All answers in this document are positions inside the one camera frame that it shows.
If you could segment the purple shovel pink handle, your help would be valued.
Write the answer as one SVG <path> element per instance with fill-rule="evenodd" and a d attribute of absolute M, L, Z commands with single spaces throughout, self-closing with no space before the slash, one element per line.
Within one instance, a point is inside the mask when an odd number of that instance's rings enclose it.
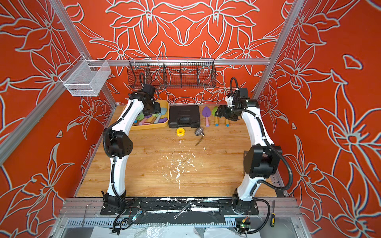
<path fill-rule="evenodd" d="M 208 106 L 205 106 L 202 109 L 202 115 L 205 118 L 205 126 L 209 127 L 210 126 L 209 117 L 211 116 L 211 110 L 210 110 L 210 108 Z"/>

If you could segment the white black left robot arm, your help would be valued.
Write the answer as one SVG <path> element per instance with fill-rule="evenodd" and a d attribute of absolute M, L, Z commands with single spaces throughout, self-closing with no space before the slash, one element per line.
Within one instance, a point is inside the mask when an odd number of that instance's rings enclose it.
<path fill-rule="evenodd" d="M 133 199 L 126 199 L 125 187 L 126 164 L 134 147 L 129 132 L 139 114 L 146 117 L 161 112 L 160 104 L 154 99 L 155 87 L 146 83 L 143 73 L 139 75 L 139 80 L 142 88 L 129 94 L 122 115 L 103 132 L 103 148 L 111 162 L 110 183 L 104 195 L 104 206 L 116 210 L 122 210 L 134 202 Z"/>

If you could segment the clear mesh wall basket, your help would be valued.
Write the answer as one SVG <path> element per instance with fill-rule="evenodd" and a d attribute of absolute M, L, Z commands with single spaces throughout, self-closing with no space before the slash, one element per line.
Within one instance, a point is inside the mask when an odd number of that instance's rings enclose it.
<path fill-rule="evenodd" d="M 60 81 L 74 97 L 96 97 L 111 74 L 107 60 L 80 60 L 67 69 Z"/>

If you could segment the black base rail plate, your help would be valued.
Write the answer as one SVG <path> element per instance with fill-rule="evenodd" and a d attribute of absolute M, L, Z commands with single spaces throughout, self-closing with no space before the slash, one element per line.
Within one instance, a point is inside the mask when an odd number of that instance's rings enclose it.
<path fill-rule="evenodd" d="M 218 197 L 140 197 L 133 198 L 132 202 L 124 203 L 119 199 L 104 198 L 101 215 L 117 215 L 123 208 L 127 211 L 151 213 L 178 213 L 189 201 L 192 205 L 186 211 L 214 212 L 220 215 L 259 215 L 255 201 L 241 201 L 237 198 Z"/>

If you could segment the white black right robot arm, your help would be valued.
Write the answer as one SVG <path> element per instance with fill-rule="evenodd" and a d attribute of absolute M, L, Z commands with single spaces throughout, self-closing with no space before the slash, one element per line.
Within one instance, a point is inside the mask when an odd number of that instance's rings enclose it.
<path fill-rule="evenodd" d="M 238 87 L 235 77 L 230 79 L 229 88 L 227 104 L 219 106 L 215 116 L 235 122 L 244 120 L 251 140 L 251 147 L 244 157 L 244 178 L 232 197 L 232 208 L 242 213 L 250 210 L 258 201 L 255 194 L 262 184 L 275 191 L 288 190 L 293 183 L 293 172 L 282 155 L 281 147 L 270 139 L 258 101 L 249 97 L 247 88 Z M 267 179 L 276 173 L 280 162 L 287 168 L 288 182 L 283 186 L 275 186 Z"/>

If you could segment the yellow tape roll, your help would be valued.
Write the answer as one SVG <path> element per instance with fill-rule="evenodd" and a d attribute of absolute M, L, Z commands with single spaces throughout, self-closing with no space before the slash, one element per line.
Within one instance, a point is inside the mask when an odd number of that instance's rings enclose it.
<path fill-rule="evenodd" d="M 185 130 L 183 128 L 177 128 L 176 134 L 178 137 L 183 137 L 185 135 Z"/>

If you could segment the black plastic tool case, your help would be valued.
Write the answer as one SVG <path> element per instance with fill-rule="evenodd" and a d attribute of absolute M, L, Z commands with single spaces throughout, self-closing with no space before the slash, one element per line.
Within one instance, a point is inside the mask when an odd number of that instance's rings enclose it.
<path fill-rule="evenodd" d="M 198 105 L 170 106 L 168 127 L 171 129 L 200 127 L 200 114 Z"/>

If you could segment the yellow storage box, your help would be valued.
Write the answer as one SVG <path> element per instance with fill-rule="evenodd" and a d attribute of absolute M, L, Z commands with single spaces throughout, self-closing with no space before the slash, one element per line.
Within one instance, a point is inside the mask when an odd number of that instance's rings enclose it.
<path fill-rule="evenodd" d="M 147 117 L 144 116 L 142 112 L 139 113 L 133 123 L 131 131 L 163 128 L 168 125 L 169 103 L 165 100 L 158 100 L 157 102 L 160 104 L 161 113 Z"/>

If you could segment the wrench on base rail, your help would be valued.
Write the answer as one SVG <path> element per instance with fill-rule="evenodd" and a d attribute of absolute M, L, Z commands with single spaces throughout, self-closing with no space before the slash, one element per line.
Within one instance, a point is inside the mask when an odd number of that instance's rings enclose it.
<path fill-rule="evenodd" d="M 192 205 L 192 201 L 189 201 L 177 214 L 174 215 L 174 219 L 178 219 L 178 217 Z"/>

